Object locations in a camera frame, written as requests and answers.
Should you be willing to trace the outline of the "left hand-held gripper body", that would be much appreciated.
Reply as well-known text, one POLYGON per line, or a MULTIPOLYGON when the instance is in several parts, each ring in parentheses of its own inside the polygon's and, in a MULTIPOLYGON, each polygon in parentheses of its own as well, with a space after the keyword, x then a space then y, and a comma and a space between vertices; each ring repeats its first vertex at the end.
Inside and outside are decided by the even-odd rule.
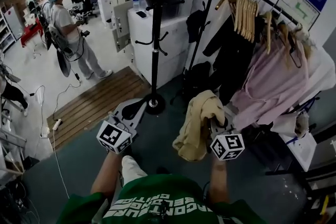
POLYGON ((137 136, 137 126, 146 108, 144 99, 135 98, 120 103, 109 114, 96 136, 98 142, 107 150, 121 154, 137 136))

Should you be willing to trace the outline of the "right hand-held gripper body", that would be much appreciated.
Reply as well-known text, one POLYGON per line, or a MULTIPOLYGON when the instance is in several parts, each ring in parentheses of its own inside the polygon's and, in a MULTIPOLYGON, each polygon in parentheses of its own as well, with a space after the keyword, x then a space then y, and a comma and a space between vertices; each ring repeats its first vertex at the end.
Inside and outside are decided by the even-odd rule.
POLYGON ((245 150, 243 136, 233 124, 234 116, 232 111, 225 110, 224 125, 220 125, 215 117, 209 120, 209 150, 220 161, 236 159, 245 150))

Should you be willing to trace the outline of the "beige clothes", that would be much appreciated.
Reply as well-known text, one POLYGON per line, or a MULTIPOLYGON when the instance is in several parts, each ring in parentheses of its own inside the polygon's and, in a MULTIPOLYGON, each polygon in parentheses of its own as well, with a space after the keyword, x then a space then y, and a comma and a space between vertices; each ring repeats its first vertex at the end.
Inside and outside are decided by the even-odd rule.
POLYGON ((178 155, 188 162, 197 162, 207 154, 209 130, 207 121, 215 118, 221 126, 225 123, 224 106, 211 90, 192 98, 187 107, 185 121, 173 141, 178 155))

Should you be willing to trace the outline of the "row of wooden hangers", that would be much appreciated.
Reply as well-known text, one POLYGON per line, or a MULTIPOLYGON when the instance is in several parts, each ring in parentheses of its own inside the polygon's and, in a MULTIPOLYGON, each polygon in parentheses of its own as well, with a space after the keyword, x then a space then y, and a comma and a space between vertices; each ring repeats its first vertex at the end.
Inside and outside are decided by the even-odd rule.
MULTIPOLYGON (((254 0, 228 0, 228 2, 232 10, 234 31, 245 40, 253 43, 257 36, 255 19, 259 16, 258 2, 254 0)), ((268 11, 260 18, 265 25, 261 29, 266 28, 266 53, 270 54, 272 14, 268 11)))

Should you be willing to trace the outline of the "person's left forearm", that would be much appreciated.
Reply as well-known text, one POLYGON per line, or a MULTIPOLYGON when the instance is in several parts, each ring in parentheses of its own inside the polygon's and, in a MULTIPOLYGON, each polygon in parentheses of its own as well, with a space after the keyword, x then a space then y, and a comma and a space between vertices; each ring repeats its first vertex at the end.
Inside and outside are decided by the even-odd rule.
POLYGON ((91 194, 102 193, 107 198, 114 196, 117 180, 119 179, 119 169, 121 167, 122 156, 114 152, 109 152, 98 172, 91 187, 91 194))

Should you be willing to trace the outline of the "black clothes rack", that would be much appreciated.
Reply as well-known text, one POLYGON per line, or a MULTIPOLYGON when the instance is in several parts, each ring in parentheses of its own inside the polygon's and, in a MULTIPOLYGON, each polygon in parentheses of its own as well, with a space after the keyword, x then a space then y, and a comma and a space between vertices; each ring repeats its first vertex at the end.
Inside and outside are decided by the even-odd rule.
MULTIPOLYGON (((284 15, 287 19, 289 19, 292 23, 294 23, 295 25, 298 25, 298 21, 295 20, 291 15, 289 15, 287 12, 284 11, 283 8, 279 7, 278 5, 276 5, 275 3, 273 3, 271 0, 261 0, 264 3, 267 3, 269 6, 271 6, 273 9, 276 9, 281 15, 284 15)), ((202 34, 205 30, 205 27, 210 23, 210 21, 207 21, 207 16, 212 4, 212 0, 207 0, 207 3, 205 3, 204 1, 202 1, 203 4, 203 10, 202 10, 202 15, 201 15, 201 20, 200 20, 200 29, 198 31, 198 35, 197 35, 197 40, 196 42, 191 43, 191 47, 189 49, 189 52, 191 51, 191 49, 193 49, 193 54, 192 57, 190 59, 189 62, 189 66, 188 67, 184 67, 183 70, 183 78, 186 79, 188 73, 190 72, 190 70, 192 69, 196 54, 197 54, 197 50, 202 38, 202 34)))

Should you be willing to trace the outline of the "wooden slatted floor panel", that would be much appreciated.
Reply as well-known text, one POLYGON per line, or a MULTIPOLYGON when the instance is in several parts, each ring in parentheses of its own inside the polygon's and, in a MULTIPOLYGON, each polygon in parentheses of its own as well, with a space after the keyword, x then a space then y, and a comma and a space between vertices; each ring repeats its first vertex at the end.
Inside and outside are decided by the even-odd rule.
POLYGON ((48 135, 52 148, 59 149, 85 130, 106 118, 124 101, 143 97, 150 92, 149 83, 130 67, 100 81, 56 111, 47 119, 51 129, 57 120, 62 123, 48 135))

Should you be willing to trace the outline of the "person's white shorts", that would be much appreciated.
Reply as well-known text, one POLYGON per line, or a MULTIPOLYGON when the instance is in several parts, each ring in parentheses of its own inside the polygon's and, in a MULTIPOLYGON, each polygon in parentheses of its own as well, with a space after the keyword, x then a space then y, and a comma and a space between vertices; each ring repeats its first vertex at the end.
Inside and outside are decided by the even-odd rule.
POLYGON ((140 168, 135 159, 130 155, 126 155, 122 158, 121 165, 123 186, 133 180, 147 176, 147 173, 140 168))

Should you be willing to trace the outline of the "person's green printed t-shirt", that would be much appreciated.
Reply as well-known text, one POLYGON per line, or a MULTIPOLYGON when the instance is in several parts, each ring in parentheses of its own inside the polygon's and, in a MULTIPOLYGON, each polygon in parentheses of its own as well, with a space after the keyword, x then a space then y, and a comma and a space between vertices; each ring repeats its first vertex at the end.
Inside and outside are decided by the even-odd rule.
POLYGON ((245 201, 208 205, 200 186, 156 174, 127 183, 115 202, 102 193, 73 195, 57 224, 266 224, 245 201))

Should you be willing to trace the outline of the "black backpack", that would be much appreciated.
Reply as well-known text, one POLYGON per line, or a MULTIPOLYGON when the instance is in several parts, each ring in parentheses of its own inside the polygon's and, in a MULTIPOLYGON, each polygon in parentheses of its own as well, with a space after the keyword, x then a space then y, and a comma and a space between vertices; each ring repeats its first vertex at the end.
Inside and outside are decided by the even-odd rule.
POLYGON ((183 82, 183 98, 190 101, 199 93, 209 89, 210 62, 206 61, 194 65, 187 72, 183 82))

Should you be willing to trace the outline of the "pink shirt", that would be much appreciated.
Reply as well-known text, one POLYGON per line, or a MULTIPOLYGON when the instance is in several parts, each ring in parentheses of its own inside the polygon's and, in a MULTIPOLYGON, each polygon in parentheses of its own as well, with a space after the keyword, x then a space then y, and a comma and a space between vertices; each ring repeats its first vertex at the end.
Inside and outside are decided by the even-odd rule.
POLYGON ((259 48, 254 54, 243 86, 231 98, 238 113, 233 119, 237 130, 258 123, 268 125, 303 95, 308 84, 308 65, 299 42, 287 57, 281 40, 271 51, 259 48))

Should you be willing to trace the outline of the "black garment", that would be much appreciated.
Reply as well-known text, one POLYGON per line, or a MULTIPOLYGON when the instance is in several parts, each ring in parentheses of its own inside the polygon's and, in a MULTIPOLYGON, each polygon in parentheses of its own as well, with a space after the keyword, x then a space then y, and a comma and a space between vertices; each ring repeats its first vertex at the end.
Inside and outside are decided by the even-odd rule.
POLYGON ((260 16, 255 17, 255 39, 250 42, 234 31, 233 20, 228 18, 204 49, 203 55, 207 57, 218 51, 209 86, 212 90, 219 89, 219 99, 223 105, 243 85, 254 47, 260 42, 264 26, 265 20, 260 16))

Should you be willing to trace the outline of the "white square cabinet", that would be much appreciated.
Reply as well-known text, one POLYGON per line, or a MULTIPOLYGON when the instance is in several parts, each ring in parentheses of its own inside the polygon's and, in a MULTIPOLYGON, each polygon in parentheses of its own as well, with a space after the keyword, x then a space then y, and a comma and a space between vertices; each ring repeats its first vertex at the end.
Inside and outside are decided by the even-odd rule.
MULTIPOLYGON (((188 32, 186 17, 177 17, 161 23, 160 37, 168 33, 160 42, 167 56, 159 53, 157 88, 164 86, 183 72, 188 50, 188 32)), ((131 44, 134 49, 135 65, 143 77, 152 83, 152 47, 136 41, 149 43, 152 39, 153 17, 141 18, 133 9, 128 10, 128 22, 131 44)))

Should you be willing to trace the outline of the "red table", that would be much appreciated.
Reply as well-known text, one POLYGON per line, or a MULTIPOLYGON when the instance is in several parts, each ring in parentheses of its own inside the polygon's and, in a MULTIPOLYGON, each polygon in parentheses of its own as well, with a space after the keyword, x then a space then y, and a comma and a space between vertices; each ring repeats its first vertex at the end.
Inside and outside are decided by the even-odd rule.
POLYGON ((24 28, 20 38, 21 46, 25 48, 27 46, 26 43, 30 39, 32 39, 36 34, 39 34, 40 37, 42 37, 44 34, 43 27, 39 22, 39 20, 37 20, 33 25, 28 25, 24 28))

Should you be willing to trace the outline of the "white fridge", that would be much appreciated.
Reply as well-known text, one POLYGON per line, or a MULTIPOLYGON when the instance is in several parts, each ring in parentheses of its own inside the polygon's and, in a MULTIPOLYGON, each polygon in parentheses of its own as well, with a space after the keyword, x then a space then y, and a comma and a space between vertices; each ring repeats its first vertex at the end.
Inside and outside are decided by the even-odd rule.
POLYGON ((17 8, 12 6, 4 13, 4 15, 15 39, 20 39, 24 31, 24 24, 22 23, 22 19, 17 8))

